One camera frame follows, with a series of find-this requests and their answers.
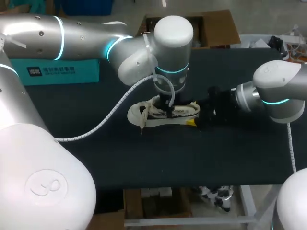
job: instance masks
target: white robotic arm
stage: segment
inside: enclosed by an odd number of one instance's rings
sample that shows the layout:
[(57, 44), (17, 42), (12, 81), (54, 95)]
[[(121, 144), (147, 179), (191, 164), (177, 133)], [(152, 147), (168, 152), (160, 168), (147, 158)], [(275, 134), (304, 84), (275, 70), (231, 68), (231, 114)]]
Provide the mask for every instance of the white robotic arm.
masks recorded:
[[(85, 230), (96, 202), (90, 173), (49, 134), (9, 58), (106, 59), (127, 85), (156, 72), (179, 92), (192, 38), (191, 24), (177, 16), (162, 19), (154, 35), (137, 38), (124, 23), (1, 16), (0, 229)], [(164, 82), (155, 86), (170, 93)]]

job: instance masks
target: black tablecloth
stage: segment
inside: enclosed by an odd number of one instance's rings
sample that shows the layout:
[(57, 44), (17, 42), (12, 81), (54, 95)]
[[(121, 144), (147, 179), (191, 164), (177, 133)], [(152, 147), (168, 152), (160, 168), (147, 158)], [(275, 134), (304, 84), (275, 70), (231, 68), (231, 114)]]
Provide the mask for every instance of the black tablecloth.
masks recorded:
[[(261, 64), (280, 59), (271, 49), (193, 50), (185, 96), (205, 98), (207, 88), (230, 89), (252, 80)], [(105, 62), (100, 82), (31, 86), (27, 90), (58, 138), (95, 127), (128, 90)], [(63, 146), (92, 174), (98, 189), (191, 185), (282, 184), (292, 174), (286, 125), (246, 114), (236, 127), (198, 131), (187, 126), (140, 128), (128, 108), (157, 95), (149, 81), (133, 92), (92, 136)], [(306, 113), (292, 123), (297, 168), (307, 167)]]

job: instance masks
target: metal table frame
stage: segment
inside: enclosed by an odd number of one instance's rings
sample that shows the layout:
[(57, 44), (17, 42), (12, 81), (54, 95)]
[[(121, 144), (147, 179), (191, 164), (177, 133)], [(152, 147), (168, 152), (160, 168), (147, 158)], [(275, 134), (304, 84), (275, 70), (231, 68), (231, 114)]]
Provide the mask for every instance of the metal table frame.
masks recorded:
[(256, 210), (254, 199), (249, 185), (240, 186), (240, 195), (245, 216), (229, 217), (191, 217), (191, 218), (153, 218), (153, 219), (129, 219), (125, 220), (125, 227), (132, 226), (157, 226), (157, 225), (205, 225), (205, 224), (238, 224), (246, 223), (247, 230), (254, 230), (263, 222), (267, 210), (275, 202), (281, 185), (273, 185), (267, 193), (261, 206)]

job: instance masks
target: teal box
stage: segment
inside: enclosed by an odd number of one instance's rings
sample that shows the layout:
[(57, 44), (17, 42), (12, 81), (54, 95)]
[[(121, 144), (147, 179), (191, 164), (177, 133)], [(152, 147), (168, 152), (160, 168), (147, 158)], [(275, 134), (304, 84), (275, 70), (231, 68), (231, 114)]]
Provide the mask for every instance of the teal box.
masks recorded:
[(99, 61), (11, 59), (24, 85), (99, 82)]

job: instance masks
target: shoelace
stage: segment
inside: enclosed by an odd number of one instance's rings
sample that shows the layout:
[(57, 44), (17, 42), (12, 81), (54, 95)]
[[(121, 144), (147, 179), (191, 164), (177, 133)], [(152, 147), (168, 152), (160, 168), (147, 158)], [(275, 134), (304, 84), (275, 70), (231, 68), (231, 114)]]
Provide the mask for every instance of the shoelace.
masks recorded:
[(145, 109), (142, 112), (141, 116), (141, 125), (140, 128), (144, 129), (146, 127), (146, 121), (148, 118), (149, 109), (153, 107), (152, 101), (143, 102), (142, 106), (145, 107)]

